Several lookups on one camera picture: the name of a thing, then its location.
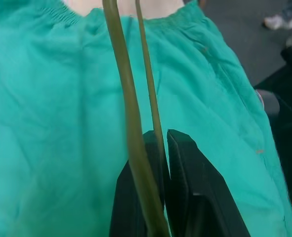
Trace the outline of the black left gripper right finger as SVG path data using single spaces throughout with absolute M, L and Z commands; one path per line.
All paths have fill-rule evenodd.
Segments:
M 170 129 L 167 144 L 167 213 L 173 237 L 250 237 L 224 178 L 196 142 Z

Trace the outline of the black metal floor frame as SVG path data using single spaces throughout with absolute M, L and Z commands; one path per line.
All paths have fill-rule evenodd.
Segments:
M 286 64 L 255 86 L 264 103 L 292 203 L 292 46 L 281 51 Z

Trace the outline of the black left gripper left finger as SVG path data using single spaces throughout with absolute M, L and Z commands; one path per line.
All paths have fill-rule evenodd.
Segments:
M 165 205 L 167 174 L 160 160 L 157 139 L 154 131 L 143 134 L 146 152 L 152 169 L 162 206 Z M 133 182 L 129 163 L 126 163 L 118 176 L 113 202 L 109 237 L 148 237 L 139 198 Z

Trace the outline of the olive green wire hanger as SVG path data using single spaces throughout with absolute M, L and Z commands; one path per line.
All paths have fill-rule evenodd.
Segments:
M 148 237 L 170 237 L 143 140 L 140 111 L 117 0 L 102 2 L 123 88 L 128 162 L 148 229 Z

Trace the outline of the teal green shorts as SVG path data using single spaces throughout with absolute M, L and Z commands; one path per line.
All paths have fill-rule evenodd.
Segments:
M 163 132 L 188 134 L 251 237 L 292 237 L 269 119 L 193 0 L 144 21 Z M 0 0 L 0 237 L 108 237 L 127 161 L 119 72 L 101 8 Z

